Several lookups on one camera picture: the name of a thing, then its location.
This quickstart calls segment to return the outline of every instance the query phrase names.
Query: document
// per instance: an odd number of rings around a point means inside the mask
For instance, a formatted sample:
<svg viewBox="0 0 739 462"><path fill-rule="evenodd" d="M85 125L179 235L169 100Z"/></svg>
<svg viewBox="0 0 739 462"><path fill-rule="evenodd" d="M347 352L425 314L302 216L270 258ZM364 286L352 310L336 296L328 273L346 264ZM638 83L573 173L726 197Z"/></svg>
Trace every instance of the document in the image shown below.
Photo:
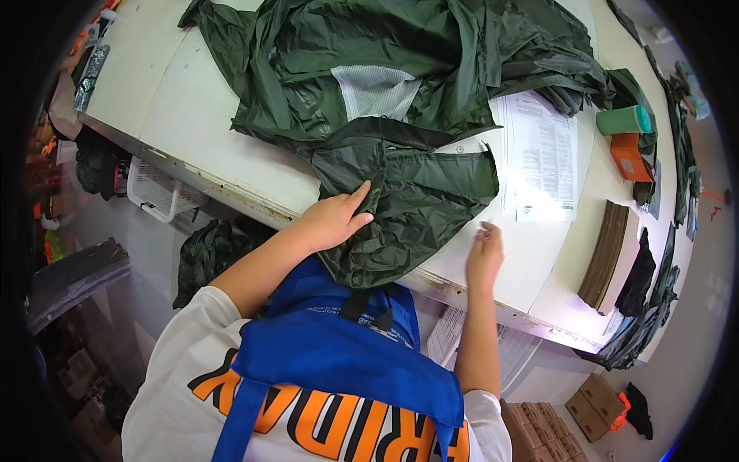
<svg viewBox="0 0 739 462"><path fill-rule="evenodd" d="M520 222L572 221L577 210L577 120L535 92L498 99L503 208Z"/></svg>

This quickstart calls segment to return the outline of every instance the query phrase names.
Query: blue apron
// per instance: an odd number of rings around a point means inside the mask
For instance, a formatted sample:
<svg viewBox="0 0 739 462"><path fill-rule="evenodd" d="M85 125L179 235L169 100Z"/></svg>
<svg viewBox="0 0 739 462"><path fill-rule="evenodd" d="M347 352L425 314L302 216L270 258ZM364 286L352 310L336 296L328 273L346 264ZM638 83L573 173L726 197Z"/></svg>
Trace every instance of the blue apron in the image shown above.
<svg viewBox="0 0 739 462"><path fill-rule="evenodd" d="M352 300L364 313L347 316ZM398 342L361 324L385 327ZM213 461L241 462L267 391L293 384L426 415L446 462L454 428L463 426L462 390L454 374L418 352L418 321L407 289L352 291L309 258L280 286L266 319L247 323L241 335L231 369L242 380Z"/></svg>

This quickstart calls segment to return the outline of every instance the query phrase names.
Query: dark green jacket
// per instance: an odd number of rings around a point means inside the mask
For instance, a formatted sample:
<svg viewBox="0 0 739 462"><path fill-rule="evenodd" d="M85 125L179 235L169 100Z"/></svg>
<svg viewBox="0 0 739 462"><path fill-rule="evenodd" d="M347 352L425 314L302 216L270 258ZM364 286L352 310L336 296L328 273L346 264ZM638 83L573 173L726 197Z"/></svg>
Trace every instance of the dark green jacket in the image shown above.
<svg viewBox="0 0 739 462"><path fill-rule="evenodd" d="M585 26L551 0L267 0L256 12L194 0L179 25L192 22L240 98L235 130L310 162L320 197L372 181L359 211L375 221L320 253L353 288L409 272L496 197L489 149L434 153L496 128L489 98L538 89L571 116L614 93Z"/></svg>

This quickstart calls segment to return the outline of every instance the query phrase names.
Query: left hand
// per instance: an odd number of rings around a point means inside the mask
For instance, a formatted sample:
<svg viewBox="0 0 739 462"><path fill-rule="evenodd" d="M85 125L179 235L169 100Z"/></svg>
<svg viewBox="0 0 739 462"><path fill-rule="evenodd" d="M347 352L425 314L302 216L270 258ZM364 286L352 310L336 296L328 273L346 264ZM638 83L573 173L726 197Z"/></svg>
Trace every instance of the left hand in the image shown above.
<svg viewBox="0 0 739 462"><path fill-rule="evenodd" d="M310 253L334 248L374 220L368 212L353 216L369 192L370 182L365 181L354 194L339 194L319 200L285 231L304 242Z"/></svg>

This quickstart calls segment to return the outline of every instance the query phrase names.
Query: white t-shirt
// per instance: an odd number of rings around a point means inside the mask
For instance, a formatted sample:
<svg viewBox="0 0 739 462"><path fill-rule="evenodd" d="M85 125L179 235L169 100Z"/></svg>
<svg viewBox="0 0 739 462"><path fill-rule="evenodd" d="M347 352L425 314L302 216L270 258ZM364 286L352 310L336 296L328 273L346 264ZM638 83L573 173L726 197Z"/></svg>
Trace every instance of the white t-shirt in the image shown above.
<svg viewBox="0 0 739 462"><path fill-rule="evenodd" d="M175 315L123 422L124 460L211 459L240 380L229 367L248 321L214 287L200 289ZM476 390L464 395L464 404L464 428L454 432L449 460L509 462L511 439L497 398ZM440 461L440 453L424 415L357 396L272 387L244 461L327 459Z"/></svg>

